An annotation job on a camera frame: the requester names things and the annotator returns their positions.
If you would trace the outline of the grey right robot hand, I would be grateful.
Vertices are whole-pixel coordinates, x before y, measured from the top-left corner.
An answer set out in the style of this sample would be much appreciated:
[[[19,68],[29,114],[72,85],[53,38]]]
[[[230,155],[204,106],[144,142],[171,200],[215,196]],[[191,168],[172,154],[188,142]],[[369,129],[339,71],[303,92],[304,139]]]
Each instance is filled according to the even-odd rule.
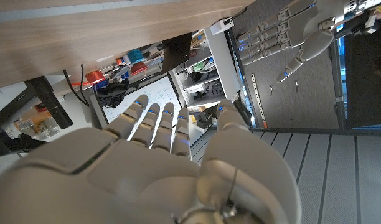
[[[189,112],[173,121],[139,96],[106,128],[38,147],[0,174],[0,223],[299,223],[283,157],[251,133],[230,100],[200,164]]]

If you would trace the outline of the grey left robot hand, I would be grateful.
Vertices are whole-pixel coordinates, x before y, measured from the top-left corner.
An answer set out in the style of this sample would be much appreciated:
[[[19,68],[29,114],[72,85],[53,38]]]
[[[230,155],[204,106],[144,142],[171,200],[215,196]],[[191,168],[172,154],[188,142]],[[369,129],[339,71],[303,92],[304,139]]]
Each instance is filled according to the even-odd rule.
[[[240,60],[249,65],[278,52],[300,47],[277,76],[281,83],[302,64],[318,56],[334,39],[332,29],[344,18],[345,1],[293,1],[277,14],[237,37]]]

